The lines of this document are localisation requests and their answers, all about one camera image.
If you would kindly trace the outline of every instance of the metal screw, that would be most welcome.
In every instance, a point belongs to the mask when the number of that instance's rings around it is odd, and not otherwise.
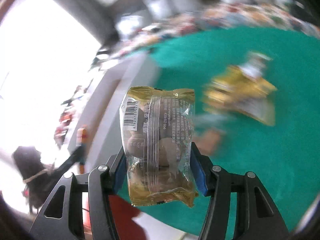
[[[72,176],[72,172],[71,172],[71,171],[67,171],[67,172],[65,172],[65,173],[63,174],[63,176],[64,176],[66,179],[68,179],[68,178],[70,178],[70,177]]]
[[[109,169],[109,167],[108,167],[107,165],[100,165],[100,166],[98,167],[98,170],[99,170],[99,171],[106,171],[107,169]]]
[[[214,165],[214,166],[212,167],[212,170],[213,170],[213,171],[216,171],[216,172],[219,172],[219,171],[221,171],[221,167],[220,167],[219,165]]]
[[[247,176],[249,177],[249,178],[254,178],[255,176],[256,176],[256,174],[254,173],[254,172],[252,172],[252,171],[249,171],[248,173],[247,173]]]

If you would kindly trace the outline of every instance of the transparent plastic wrapper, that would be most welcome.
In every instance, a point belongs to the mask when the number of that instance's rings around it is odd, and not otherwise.
[[[190,169],[192,89],[131,87],[120,107],[122,144],[133,205],[180,200],[192,207],[197,191]]]

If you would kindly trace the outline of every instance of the blue gripper pad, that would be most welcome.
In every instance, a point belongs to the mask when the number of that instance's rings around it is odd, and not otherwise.
[[[127,165],[125,161],[125,155],[123,153],[115,172],[115,181],[113,184],[114,194],[117,194],[118,190],[121,189],[126,175],[127,175]]]
[[[196,144],[191,144],[190,167],[195,178],[198,191],[204,196],[209,196],[208,182],[210,181],[213,164],[208,156],[201,155]]]

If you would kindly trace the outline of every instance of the rope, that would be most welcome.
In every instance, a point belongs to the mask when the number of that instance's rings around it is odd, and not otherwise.
[[[22,182],[23,182],[23,183],[29,183],[29,182],[32,181],[33,179],[39,177],[40,175],[42,175],[42,174],[44,174],[44,173],[46,173],[46,172],[48,172],[48,171],[49,171],[48,169],[43,169],[42,171],[39,171],[37,174],[31,176],[30,178],[24,179]]]

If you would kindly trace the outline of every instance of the gold foil packaging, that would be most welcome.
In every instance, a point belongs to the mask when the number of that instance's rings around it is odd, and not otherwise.
[[[231,65],[223,75],[212,79],[204,91],[205,110],[237,111],[266,125],[275,124],[274,105],[270,94],[276,87],[262,78],[271,59],[258,52],[249,52],[249,60]]]
[[[197,191],[190,169],[192,89],[131,87],[120,107],[122,144],[133,205],[180,200],[192,207]]]

